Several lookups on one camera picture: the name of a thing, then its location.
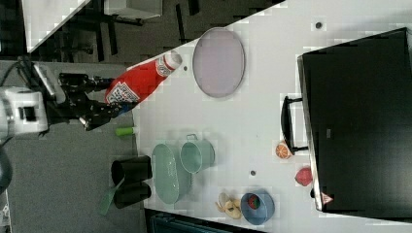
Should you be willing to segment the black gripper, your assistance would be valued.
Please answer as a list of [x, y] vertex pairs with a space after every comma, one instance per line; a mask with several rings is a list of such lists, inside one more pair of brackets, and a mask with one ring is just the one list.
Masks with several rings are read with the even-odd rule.
[[108, 123], [113, 117], [131, 111], [138, 105], [137, 102], [107, 104], [87, 96], [91, 92], [107, 89], [113, 79], [90, 78], [86, 74], [60, 73], [58, 80], [65, 100], [60, 104], [55, 101], [48, 102], [49, 125], [78, 119], [84, 130], [90, 131]]

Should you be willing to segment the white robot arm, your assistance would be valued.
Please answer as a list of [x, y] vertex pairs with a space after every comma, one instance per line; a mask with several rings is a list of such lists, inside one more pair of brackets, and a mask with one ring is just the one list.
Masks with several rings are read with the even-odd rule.
[[43, 83], [32, 88], [1, 87], [1, 142], [28, 133], [45, 135], [54, 124], [77, 119], [85, 131], [93, 130], [132, 110], [138, 101], [112, 102], [90, 99], [91, 92], [106, 90], [114, 79], [90, 78], [86, 74], [60, 73], [61, 103]]

